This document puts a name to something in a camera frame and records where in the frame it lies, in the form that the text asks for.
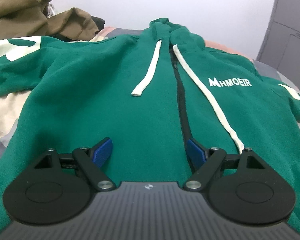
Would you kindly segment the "green zip hoodie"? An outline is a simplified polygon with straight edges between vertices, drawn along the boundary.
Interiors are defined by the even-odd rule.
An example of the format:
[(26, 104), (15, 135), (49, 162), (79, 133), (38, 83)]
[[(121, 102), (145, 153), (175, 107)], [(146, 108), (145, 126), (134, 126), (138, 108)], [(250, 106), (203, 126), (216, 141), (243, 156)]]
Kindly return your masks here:
[[(245, 57), (209, 48), (167, 19), (99, 42), (0, 40), (0, 97), (25, 90), (0, 158), (0, 239), (300, 239), (300, 94)], [(114, 190), (61, 223), (9, 217), (6, 187), (44, 152), (105, 137), (113, 151), (101, 171)], [(185, 190), (191, 138), (228, 154), (252, 148), (294, 190), (289, 219), (236, 223)]]

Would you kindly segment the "brown hooded coat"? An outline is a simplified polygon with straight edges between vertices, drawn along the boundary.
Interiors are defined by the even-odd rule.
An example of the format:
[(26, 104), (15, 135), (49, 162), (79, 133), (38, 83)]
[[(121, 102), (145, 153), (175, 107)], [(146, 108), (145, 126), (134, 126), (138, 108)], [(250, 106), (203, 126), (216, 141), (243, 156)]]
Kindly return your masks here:
[(0, 0), (0, 40), (49, 36), (62, 41), (89, 41), (100, 31), (86, 11), (71, 8), (49, 17), (52, 0)]

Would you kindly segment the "black padded jacket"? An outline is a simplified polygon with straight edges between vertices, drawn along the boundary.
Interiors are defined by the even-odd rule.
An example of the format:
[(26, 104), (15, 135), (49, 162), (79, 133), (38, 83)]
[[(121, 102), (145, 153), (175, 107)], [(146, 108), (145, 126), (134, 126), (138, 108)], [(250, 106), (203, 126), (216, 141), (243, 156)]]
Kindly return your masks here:
[[(94, 23), (96, 24), (96, 26), (98, 28), (98, 31), (95, 34), (98, 34), (102, 29), (104, 29), (105, 20), (102, 19), (102, 18), (94, 17), (94, 16), (92, 16), (91, 19), (94, 21)], [(64, 42), (74, 41), (73, 39), (65, 37), (61, 34), (50, 35), (50, 37), (57, 38), (57, 39), (59, 39), (61, 41), (64, 41)]]

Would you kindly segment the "grey wardrobe door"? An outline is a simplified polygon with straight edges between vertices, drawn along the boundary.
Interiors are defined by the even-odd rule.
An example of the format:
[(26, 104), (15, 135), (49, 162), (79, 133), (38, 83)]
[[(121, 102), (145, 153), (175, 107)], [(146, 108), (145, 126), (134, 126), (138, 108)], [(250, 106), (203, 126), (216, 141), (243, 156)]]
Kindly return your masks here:
[(300, 0), (275, 0), (257, 56), (300, 89)]

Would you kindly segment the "patchwork bed sheet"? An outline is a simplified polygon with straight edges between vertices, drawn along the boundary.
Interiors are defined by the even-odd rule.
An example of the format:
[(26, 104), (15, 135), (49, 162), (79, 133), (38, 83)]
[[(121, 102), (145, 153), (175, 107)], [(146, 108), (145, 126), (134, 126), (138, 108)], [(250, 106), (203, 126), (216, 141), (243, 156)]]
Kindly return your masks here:
[[(228, 54), (241, 55), (249, 59), (261, 75), (282, 81), (300, 94), (300, 89), (275, 68), (260, 61), (256, 61), (246, 56), (242, 52), (234, 50), (223, 44), (208, 40), (206, 41), (206, 44), (210, 48), (219, 49)], [(6, 150), (6, 147), (8, 146), (10, 139), (16, 130), (18, 118), (29, 94), (30, 91), (26, 90), (23, 92), (10, 93), (7, 96), (0, 97), (0, 158), (3, 152)]]

